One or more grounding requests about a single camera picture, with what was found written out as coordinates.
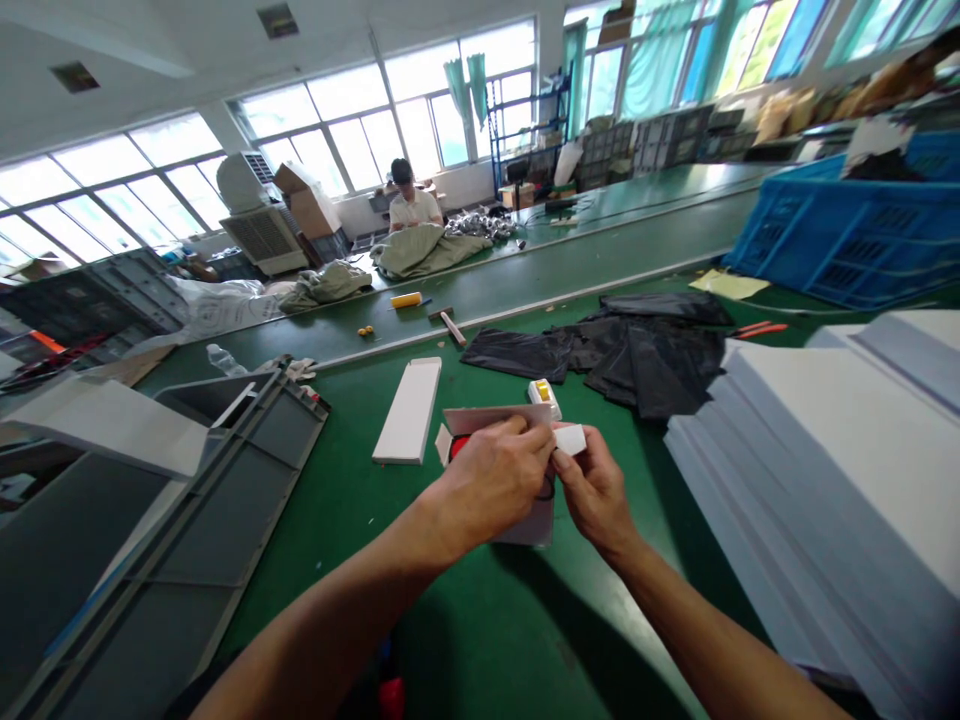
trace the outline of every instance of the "water bottle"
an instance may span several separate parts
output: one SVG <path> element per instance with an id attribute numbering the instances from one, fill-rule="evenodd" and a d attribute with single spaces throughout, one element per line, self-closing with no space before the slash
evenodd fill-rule
<path id="1" fill-rule="evenodd" d="M 216 343 L 207 345 L 207 357 L 210 358 L 210 364 L 223 371 L 223 374 L 227 377 L 247 374 L 247 369 L 243 365 L 238 364 L 237 361 L 233 359 L 233 355 Z"/>

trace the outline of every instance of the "white shirt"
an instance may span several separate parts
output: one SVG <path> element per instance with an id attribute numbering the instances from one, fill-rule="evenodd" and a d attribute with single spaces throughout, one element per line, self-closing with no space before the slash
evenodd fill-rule
<path id="1" fill-rule="evenodd" d="M 443 218 L 436 199 L 428 192 L 414 188 L 413 202 L 407 202 L 403 195 L 397 194 L 390 203 L 390 224 L 400 223 L 404 227 L 412 222 L 433 222 L 431 218 Z"/>

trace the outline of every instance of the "hand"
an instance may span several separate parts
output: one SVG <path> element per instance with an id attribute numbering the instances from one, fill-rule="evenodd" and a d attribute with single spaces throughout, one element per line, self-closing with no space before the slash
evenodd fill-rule
<path id="1" fill-rule="evenodd" d="M 528 429 L 517 415 L 471 436 L 418 499 L 429 508 L 451 561 L 530 514 L 556 445 L 549 427 Z"/>
<path id="2" fill-rule="evenodd" d="M 560 427 L 564 423 L 555 423 Z M 639 543 L 623 487 L 623 471 L 613 459 L 600 431 L 583 426 L 587 449 L 575 458 L 559 448 L 553 465 L 563 482 L 563 494 L 577 530 L 608 561 L 630 553 Z"/>

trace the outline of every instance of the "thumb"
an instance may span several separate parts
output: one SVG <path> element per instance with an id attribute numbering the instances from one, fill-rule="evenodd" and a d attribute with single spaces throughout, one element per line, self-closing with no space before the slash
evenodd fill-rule
<path id="1" fill-rule="evenodd" d="M 560 481 L 566 490 L 576 494 L 583 492 L 587 481 L 583 477 L 583 471 L 576 460 L 560 448 L 556 448 L 553 451 L 553 466 L 556 468 Z"/>

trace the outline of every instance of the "left hand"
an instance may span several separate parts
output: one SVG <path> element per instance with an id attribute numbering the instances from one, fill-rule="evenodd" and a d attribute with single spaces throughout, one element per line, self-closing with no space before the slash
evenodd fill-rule
<path id="1" fill-rule="evenodd" d="M 517 415 L 471 436 L 418 499 L 430 509 L 437 538 L 451 560 L 530 514 L 556 446 L 549 427 L 527 428 L 527 421 Z"/>

